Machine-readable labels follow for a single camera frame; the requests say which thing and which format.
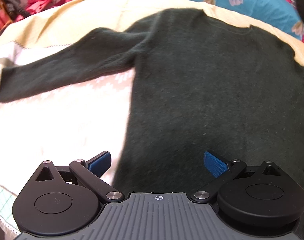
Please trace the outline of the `beige patterned bed sheet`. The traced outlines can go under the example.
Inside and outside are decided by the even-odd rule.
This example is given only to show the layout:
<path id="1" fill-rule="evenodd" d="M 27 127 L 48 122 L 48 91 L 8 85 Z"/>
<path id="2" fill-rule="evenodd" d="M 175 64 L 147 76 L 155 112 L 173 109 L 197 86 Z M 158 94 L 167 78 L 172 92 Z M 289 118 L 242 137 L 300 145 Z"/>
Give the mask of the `beige patterned bed sheet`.
<path id="1" fill-rule="evenodd" d="M 304 43 L 254 18 L 188 0 L 74 0 L 11 24 L 0 36 L 1 70 L 56 53 L 98 27 L 123 31 L 167 8 L 198 8 L 237 27 L 254 25 L 290 44 L 304 65 Z M 123 145 L 134 70 L 10 103 L 0 103 L 0 226 L 19 231 L 12 216 L 16 196 L 44 160 L 68 165 L 101 151 L 117 163 Z"/>

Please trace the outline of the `red bags on shelf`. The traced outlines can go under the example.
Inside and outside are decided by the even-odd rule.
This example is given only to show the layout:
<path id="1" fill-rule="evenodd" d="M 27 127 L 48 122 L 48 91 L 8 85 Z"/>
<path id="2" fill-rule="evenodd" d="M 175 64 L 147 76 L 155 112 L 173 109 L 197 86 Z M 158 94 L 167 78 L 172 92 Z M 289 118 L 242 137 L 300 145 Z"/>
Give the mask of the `red bags on shelf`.
<path id="1" fill-rule="evenodd" d="M 53 0 L 28 0 L 25 10 L 34 15 L 44 10 Z"/>

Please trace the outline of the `dark green knit sweater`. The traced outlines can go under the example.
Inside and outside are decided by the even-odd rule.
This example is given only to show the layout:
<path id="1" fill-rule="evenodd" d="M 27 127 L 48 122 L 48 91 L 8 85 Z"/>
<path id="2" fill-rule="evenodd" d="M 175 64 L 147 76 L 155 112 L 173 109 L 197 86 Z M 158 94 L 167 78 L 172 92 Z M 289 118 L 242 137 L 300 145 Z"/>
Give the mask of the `dark green knit sweater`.
<path id="1" fill-rule="evenodd" d="M 20 239 L 304 239 L 232 229 L 194 191 L 214 177 L 206 151 L 248 166 L 269 160 L 304 189 L 304 66 L 276 36 L 200 9 L 166 9 L 123 32 L 96 28 L 60 52 L 1 73 L 0 102 L 135 68 L 111 185 L 125 199 L 86 227 Z"/>

